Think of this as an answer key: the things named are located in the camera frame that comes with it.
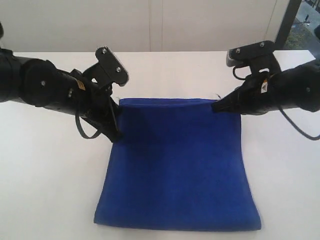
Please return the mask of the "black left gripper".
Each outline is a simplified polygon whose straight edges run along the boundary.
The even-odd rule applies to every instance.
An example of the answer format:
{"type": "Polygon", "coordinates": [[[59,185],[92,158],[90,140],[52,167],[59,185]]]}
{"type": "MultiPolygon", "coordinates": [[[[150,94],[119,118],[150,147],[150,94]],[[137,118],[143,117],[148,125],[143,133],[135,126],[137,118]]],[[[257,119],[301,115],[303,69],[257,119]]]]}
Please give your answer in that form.
{"type": "Polygon", "coordinates": [[[111,97],[112,89],[100,89],[91,77],[74,69],[58,71],[57,111],[78,114],[112,143],[122,136],[117,123],[121,108],[111,97]]]}

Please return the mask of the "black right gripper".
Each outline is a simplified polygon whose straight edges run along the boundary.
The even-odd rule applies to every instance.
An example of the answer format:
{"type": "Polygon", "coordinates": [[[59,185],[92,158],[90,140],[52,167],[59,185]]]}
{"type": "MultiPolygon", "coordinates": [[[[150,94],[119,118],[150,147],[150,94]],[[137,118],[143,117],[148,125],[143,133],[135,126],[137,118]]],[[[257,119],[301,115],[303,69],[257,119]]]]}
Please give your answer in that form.
{"type": "Polygon", "coordinates": [[[237,113],[242,115],[264,115],[278,108],[267,92],[262,92],[262,85],[268,85],[268,73],[257,76],[249,75],[235,91],[211,104],[215,113],[237,113]]]}

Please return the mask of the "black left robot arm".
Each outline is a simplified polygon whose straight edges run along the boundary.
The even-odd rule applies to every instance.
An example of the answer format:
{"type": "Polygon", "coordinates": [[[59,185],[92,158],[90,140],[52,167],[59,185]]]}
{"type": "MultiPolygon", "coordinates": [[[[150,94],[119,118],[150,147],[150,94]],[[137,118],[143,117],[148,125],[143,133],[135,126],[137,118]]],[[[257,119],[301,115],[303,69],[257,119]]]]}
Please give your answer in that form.
{"type": "Polygon", "coordinates": [[[13,101],[75,117],[84,139],[105,135],[112,143],[121,137],[117,126],[119,105],[112,99],[113,84],[123,87],[129,74],[116,55],[103,46],[96,50],[97,63],[81,72],[56,68],[49,60],[15,56],[0,49],[0,101],[13,101]],[[96,129],[88,136],[84,120],[96,129]]]}

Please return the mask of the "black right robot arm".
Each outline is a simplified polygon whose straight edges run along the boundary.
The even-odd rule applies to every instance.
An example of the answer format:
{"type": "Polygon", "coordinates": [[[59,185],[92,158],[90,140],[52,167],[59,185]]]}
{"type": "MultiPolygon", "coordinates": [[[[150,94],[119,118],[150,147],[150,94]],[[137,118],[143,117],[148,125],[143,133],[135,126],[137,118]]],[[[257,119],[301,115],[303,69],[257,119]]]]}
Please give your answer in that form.
{"type": "Polygon", "coordinates": [[[261,72],[211,105],[213,112],[264,115],[279,109],[320,110],[320,61],[318,59],[280,73],[261,72]]]}

